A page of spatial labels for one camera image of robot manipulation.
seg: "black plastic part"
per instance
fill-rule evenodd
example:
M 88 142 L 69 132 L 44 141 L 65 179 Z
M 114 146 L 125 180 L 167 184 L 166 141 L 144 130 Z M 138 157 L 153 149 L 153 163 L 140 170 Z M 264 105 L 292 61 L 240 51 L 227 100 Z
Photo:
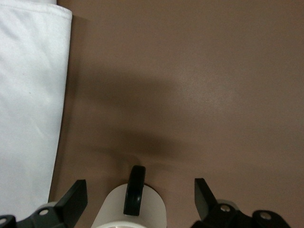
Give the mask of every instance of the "black plastic part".
M 218 204 L 204 179 L 195 179 L 195 205 L 201 221 L 192 228 L 290 228 L 272 211 L 258 210 L 249 217 L 231 205 Z
M 261 217 L 261 213 L 267 213 L 271 216 L 271 219 L 265 219 Z M 278 214 L 269 210 L 257 210 L 252 214 L 252 219 L 255 222 L 257 228 L 290 228 L 287 222 Z
M 86 181 L 77 180 L 54 206 L 67 228 L 73 228 L 87 206 Z
M 229 207 L 229 211 L 222 211 L 221 207 Z M 237 211 L 227 204 L 217 204 L 204 219 L 204 224 L 213 228 L 233 228 L 235 227 Z
M 73 228 L 86 205 L 86 181 L 77 180 L 54 207 L 40 208 L 19 222 L 13 215 L 0 216 L 0 219 L 6 219 L 0 228 Z
M 133 166 L 124 199 L 123 212 L 125 215 L 139 216 L 145 175 L 144 166 Z
M 195 179 L 195 206 L 201 220 L 218 204 L 205 179 Z

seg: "white cloth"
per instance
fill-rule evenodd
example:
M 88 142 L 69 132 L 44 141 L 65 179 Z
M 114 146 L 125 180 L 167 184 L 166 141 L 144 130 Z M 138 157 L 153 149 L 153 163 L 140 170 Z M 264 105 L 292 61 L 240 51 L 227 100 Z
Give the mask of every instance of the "white cloth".
M 47 203 L 67 76 L 71 11 L 0 0 L 0 215 Z

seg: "black plastic bracket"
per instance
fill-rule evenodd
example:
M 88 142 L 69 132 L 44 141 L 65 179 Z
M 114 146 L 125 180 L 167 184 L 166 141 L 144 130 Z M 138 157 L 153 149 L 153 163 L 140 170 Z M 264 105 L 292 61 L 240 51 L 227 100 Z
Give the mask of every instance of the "black plastic bracket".
M 0 228 L 73 228 L 86 206 L 86 181 L 77 180 L 55 206 L 39 208 L 19 222 L 13 215 L 0 216 Z
M 219 204 L 204 179 L 195 179 L 195 205 L 201 221 L 192 228 L 290 228 L 278 214 L 257 210 L 252 217 L 228 204 Z

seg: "white curtain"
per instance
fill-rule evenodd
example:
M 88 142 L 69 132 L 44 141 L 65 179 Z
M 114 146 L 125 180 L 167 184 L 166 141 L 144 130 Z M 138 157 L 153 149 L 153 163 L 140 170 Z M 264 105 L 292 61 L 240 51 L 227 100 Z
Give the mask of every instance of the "white curtain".
M 47 203 L 62 119 L 71 11 L 0 0 L 0 215 Z

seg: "metal screw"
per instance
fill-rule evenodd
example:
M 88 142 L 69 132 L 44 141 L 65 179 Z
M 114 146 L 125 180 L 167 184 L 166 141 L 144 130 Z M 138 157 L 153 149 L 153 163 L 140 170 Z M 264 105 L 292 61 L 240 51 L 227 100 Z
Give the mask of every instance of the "metal screw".
M 6 220 L 7 220 L 6 218 L 1 218 L 1 219 L 0 219 L 0 224 L 5 223 L 5 222 L 6 222 Z
M 39 215 L 46 215 L 48 213 L 48 209 L 44 209 L 39 212 Z
M 261 212 L 260 216 L 261 216 L 261 218 L 266 219 L 266 220 L 271 219 L 271 215 L 269 215 L 267 212 Z
M 222 206 L 220 206 L 220 209 L 223 211 L 223 212 L 230 212 L 230 207 L 226 204 L 223 204 Z

